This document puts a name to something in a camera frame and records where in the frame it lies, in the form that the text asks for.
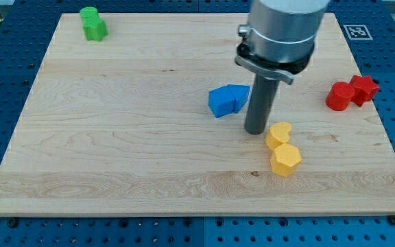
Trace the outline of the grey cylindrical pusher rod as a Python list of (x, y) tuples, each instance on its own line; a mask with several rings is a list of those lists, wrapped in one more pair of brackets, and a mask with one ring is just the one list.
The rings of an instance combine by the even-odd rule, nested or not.
[(249, 134), (261, 134), (265, 130), (279, 81), (256, 74), (244, 123)]

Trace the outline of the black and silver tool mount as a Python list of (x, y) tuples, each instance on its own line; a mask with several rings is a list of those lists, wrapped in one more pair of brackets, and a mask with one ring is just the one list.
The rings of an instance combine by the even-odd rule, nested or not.
[(296, 75), (306, 69), (314, 50), (315, 46), (312, 46), (307, 55), (293, 62), (271, 62), (253, 55), (249, 47), (241, 43), (237, 46), (235, 63), (264, 78), (291, 85)]

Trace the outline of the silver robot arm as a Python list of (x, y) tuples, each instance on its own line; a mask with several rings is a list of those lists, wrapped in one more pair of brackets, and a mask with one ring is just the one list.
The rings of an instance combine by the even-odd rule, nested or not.
[(244, 123), (245, 131), (261, 134), (280, 82), (293, 84), (314, 52), (315, 37), (329, 0), (254, 0), (235, 63), (255, 74)]

